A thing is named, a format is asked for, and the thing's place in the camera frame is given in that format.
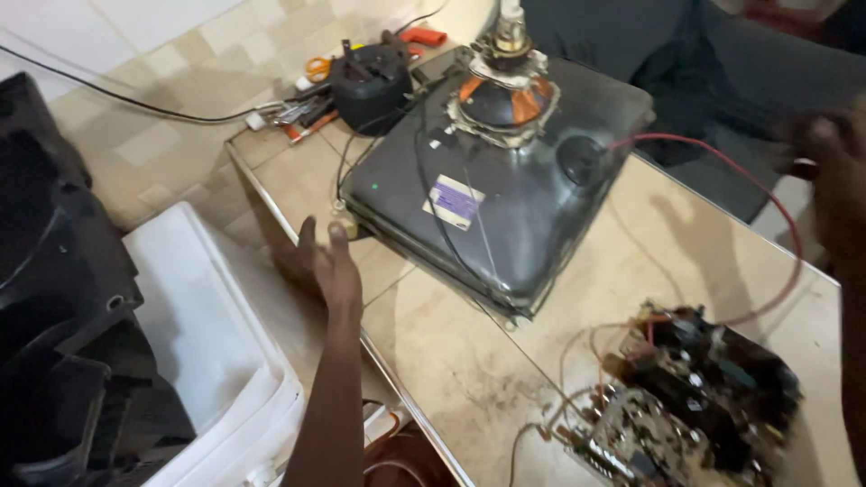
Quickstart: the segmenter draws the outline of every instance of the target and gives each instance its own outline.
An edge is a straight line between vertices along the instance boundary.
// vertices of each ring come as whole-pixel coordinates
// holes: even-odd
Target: red cable
[[[715,155],[719,159],[725,161],[725,163],[728,164],[729,166],[731,166],[731,168],[733,168],[736,172],[739,172],[740,174],[745,176],[746,179],[751,181],[753,185],[755,185],[758,189],[760,189],[762,192],[764,192],[767,195],[767,197],[769,197],[770,201],[772,201],[772,203],[774,205],[776,205],[776,208],[779,209],[779,212],[782,214],[782,216],[785,218],[785,221],[788,223],[788,226],[791,228],[791,237],[794,241],[794,256],[797,258],[797,261],[794,263],[794,269],[791,273],[791,276],[788,278],[788,282],[785,284],[784,288],[782,288],[782,290],[779,291],[779,293],[776,295],[776,297],[774,297],[772,300],[770,300],[764,306],[762,306],[762,307],[760,307],[754,311],[750,311],[749,313],[747,313],[747,314],[745,314],[739,318],[735,318],[735,319],[727,320],[727,321],[722,321],[719,324],[720,325],[727,325],[727,326],[739,325],[741,323],[751,321],[751,320],[753,320],[753,319],[755,319],[761,315],[766,314],[771,309],[776,308],[780,303],[782,303],[782,301],[785,300],[785,298],[788,297],[788,295],[791,294],[791,292],[794,290],[794,287],[797,286],[797,281],[799,280],[800,273],[802,272],[802,269],[803,269],[803,240],[800,238],[800,233],[799,233],[799,231],[797,231],[797,224],[794,222],[794,218],[792,218],[791,213],[788,213],[788,210],[786,210],[785,207],[782,205],[782,202],[780,202],[779,199],[776,198],[776,195],[772,194],[772,191],[767,189],[766,186],[762,185],[760,183],[760,181],[758,181],[749,171],[747,171],[746,169],[743,169],[739,164],[735,163],[728,156],[721,153],[715,147],[710,146],[708,143],[704,142],[703,140],[690,139],[689,137],[683,137],[681,135],[674,135],[672,133],[642,133],[640,135],[635,135],[634,137],[631,137],[630,139],[627,139],[627,140],[620,140],[618,142],[614,142],[608,146],[608,149],[613,150],[617,147],[629,144],[633,140],[659,140],[659,139],[661,139],[661,140],[676,140],[678,142],[686,142],[688,144],[695,144],[697,146],[703,147],[704,149],[706,149],[707,151],[709,151],[710,153],[712,153],[713,155]]]

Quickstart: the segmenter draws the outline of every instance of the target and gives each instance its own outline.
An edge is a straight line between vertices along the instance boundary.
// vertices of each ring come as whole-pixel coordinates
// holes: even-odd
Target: person's hand
[[[795,127],[798,158],[786,172],[813,184],[818,241],[840,271],[866,269],[866,132],[858,115],[824,116]]]
[[[303,281],[312,277],[328,308],[331,322],[348,320],[360,323],[363,311],[361,276],[349,255],[346,228],[336,222],[328,225],[331,247],[316,243],[316,220],[307,217],[301,226],[298,246],[282,252],[281,260]]]

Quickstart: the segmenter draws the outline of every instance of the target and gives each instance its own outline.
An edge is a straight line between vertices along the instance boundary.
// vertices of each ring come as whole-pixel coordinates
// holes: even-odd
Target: electronic component
[[[567,438],[573,455],[620,486],[771,487],[803,396],[772,352],[702,310],[653,310],[604,368]]]

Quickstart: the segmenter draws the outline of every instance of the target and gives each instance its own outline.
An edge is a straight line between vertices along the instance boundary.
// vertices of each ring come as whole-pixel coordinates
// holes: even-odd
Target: table
[[[227,143],[239,169],[284,227],[333,208],[341,122],[297,147],[280,132],[241,133]],[[369,140],[349,147],[350,162]],[[364,284],[365,345],[466,485],[596,485],[561,444],[527,425],[547,422],[573,393],[598,381],[588,331],[622,323],[652,298],[704,304],[708,320],[769,301],[794,258],[744,224],[632,155],[585,240],[533,323],[491,321],[448,285],[378,241],[350,246]],[[738,328],[765,341],[802,381],[806,400],[779,485],[858,485],[844,430],[840,387],[839,287],[806,267],[776,309]],[[616,333],[600,335],[613,343]],[[515,443],[518,433],[520,441]]]

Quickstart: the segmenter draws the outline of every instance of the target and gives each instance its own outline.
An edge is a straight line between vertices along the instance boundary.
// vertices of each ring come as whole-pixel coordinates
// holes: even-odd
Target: label sticker
[[[478,190],[470,192],[469,186],[443,174],[439,175],[436,183],[430,188],[430,199],[436,207],[436,216],[463,231],[469,230],[472,217],[478,212],[484,196],[484,193]],[[433,214],[430,201],[424,201],[422,209]]]

